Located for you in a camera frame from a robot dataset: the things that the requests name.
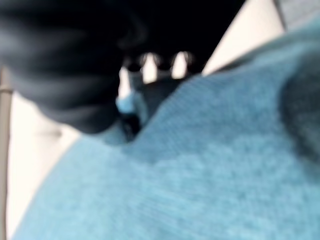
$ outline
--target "light blue object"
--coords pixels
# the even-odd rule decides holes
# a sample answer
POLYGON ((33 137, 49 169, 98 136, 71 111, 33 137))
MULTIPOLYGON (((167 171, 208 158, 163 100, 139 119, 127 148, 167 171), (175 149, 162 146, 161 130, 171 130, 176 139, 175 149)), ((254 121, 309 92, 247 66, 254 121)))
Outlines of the light blue object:
POLYGON ((319 239, 319 19, 183 83, 134 142, 80 139, 13 238, 319 239))

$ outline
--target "blurry object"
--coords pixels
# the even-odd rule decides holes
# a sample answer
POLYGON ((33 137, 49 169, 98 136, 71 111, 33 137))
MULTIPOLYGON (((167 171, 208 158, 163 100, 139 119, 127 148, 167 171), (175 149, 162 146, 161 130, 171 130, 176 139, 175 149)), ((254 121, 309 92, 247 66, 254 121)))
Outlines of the blurry object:
POLYGON ((320 0, 274 0, 284 27, 293 30, 320 14, 320 0))
POLYGON ((10 141, 10 112, 12 90, 0 78, 0 240, 7 239, 6 212, 8 190, 8 152, 10 141))

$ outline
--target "blue sweater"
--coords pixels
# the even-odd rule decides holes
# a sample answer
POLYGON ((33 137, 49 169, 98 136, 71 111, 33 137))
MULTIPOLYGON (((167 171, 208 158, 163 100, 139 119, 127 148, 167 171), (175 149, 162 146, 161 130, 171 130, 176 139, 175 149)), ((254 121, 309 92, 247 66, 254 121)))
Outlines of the blue sweater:
POLYGON ((320 19, 182 84, 130 144, 80 139, 13 240, 319 240, 320 19))

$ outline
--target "gray pole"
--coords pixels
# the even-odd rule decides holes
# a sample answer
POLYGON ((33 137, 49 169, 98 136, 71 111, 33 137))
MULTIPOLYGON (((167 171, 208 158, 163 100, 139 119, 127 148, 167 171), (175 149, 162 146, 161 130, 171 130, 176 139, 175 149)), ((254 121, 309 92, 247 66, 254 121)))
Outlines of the gray pole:
POLYGON ((0 240, 7 239, 6 212, 12 90, 0 75, 0 240))

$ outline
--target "black fabric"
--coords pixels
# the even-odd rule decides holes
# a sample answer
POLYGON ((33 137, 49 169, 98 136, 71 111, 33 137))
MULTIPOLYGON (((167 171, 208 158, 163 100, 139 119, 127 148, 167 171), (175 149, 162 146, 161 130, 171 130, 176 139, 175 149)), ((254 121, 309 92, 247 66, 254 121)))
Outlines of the black fabric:
POLYGON ((97 133, 119 116, 125 56, 189 51, 206 62, 243 2, 1 0, 0 61, 51 119, 97 133))

